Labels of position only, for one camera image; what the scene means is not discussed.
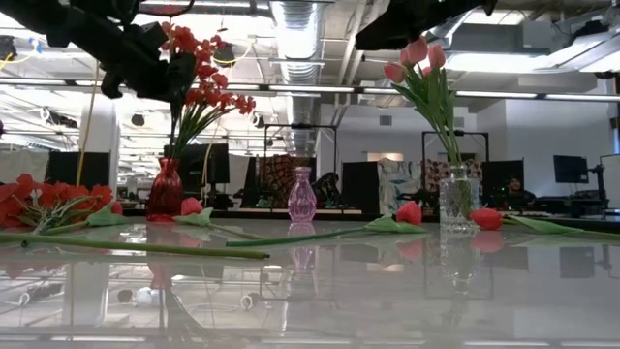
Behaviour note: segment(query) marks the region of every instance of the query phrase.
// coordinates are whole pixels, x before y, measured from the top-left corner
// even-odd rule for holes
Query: pipe
[[[313,60],[319,54],[320,22],[322,5],[309,2],[271,3],[273,17],[277,24],[279,57],[283,59]],[[280,65],[285,84],[316,85],[319,66],[311,63],[295,62]],[[287,116],[291,124],[319,123],[319,105],[316,98],[287,97]],[[307,156],[314,152],[312,142],[315,131],[296,131],[291,133],[291,151],[297,156]]]
[[[431,28],[428,32],[432,34],[434,38],[427,38],[429,42],[440,41],[443,49],[449,49],[452,46],[452,35],[456,30],[463,25],[467,17],[474,10],[470,10],[460,16],[449,18],[444,24]]]

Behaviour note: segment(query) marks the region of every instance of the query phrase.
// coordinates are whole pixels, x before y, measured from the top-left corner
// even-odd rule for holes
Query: person
[[[535,200],[536,195],[523,189],[521,179],[511,176],[511,180],[508,182],[508,193],[504,206],[508,206],[508,209],[527,207],[532,206]]]

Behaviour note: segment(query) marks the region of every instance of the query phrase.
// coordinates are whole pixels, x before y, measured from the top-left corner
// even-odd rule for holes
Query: vase
[[[467,167],[450,166],[450,177],[439,183],[442,230],[469,231],[475,224],[470,215],[480,208],[480,182],[467,177]]]
[[[149,222],[172,222],[181,214],[183,185],[178,176],[178,159],[159,159],[161,170],[153,180],[151,193],[146,202],[146,220]]]
[[[297,182],[289,195],[289,215],[294,223],[311,222],[317,212],[317,197],[308,181],[312,169],[298,167],[294,171]]]

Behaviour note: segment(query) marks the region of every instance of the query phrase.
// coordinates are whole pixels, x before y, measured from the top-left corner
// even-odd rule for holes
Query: clear glass vase
[[[467,167],[450,166],[450,177],[439,183],[442,230],[469,231],[475,226],[470,215],[480,208],[480,182],[467,177]]]
[[[297,183],[289,195],[289,215],[294,223],[311,222],[317,212],[317,197],[308,181],[312,169],[298,167],[294,171]]]

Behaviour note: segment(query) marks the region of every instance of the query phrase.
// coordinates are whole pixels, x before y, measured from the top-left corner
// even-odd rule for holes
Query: white wall
[[[333,115],[332,105],[322,105],[323,124],[328,124]],[[379,115],[391,115],[392,126],[379,126]],[[466,131],[476,131],[476,116],[469,114],[466,108],[456,108],[456,117],[465,117]],[[366,161],[367,152],[402,153],[405,161],[422,159],[422,131],[432,131],[426,119],[413,108],[378,109],[374,106],[350,106],[338,129],[338,173],[343,162]],[[426,136],[426,157],[437,159],[445,153],[438,139],[433,141]],[[484,157],[484,139],[476,141],[466,136],[459,139],[461,152],[475,152],[479,158]],[[320,174],[333,169],[333,144],[325,135],[319,136],[318,168]]]
[[[601,84],[591,91],[605,94]],[[507,158],[524,158],[525,187],[542,195],[569,195],[569,184],[555,183],[553,155],[584,156],[588,167],[613,152],[607,103],[515,101],[506,102]],[[596,176],[579,190],[597,189]]]

